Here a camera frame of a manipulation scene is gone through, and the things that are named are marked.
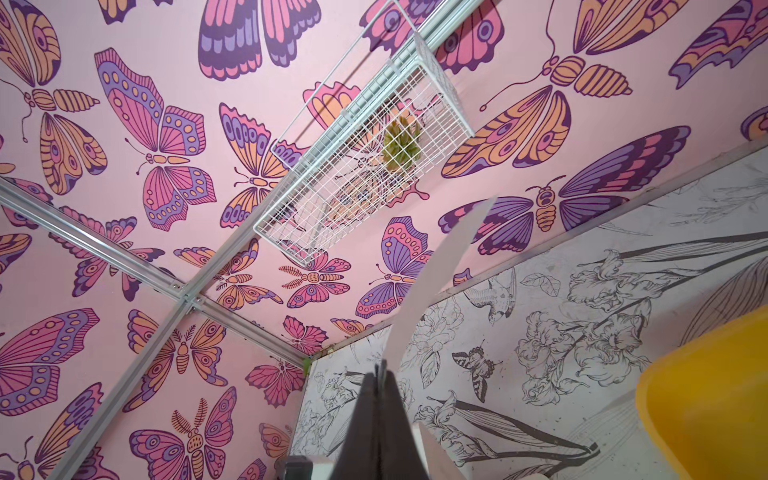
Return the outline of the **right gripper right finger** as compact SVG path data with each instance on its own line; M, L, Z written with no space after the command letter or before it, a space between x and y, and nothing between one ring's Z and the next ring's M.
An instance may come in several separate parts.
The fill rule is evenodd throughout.
M379 369L379 478L428 479L394 374Z

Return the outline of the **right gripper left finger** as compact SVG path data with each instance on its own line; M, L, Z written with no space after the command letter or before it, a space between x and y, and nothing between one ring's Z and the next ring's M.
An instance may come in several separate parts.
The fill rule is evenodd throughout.
M381 372L365 375L332 480L380 479L379 393Z

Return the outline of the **new menu sheet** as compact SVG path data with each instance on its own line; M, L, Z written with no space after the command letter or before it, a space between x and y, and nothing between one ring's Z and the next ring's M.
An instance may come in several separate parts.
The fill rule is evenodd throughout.
M459 261L496 201L496 197L491 197L474 207L451 229L432 254L392 319L381 362L377 367L379 376L385 377L388 372L398 371L419 319L436 302L441 289L452 280Z

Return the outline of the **clear acrylic menu holder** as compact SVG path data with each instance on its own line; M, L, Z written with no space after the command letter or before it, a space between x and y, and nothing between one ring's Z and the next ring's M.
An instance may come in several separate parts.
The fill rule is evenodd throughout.
M421 423L412 425L412 434L422 463L432 480L465 480L432 433Z

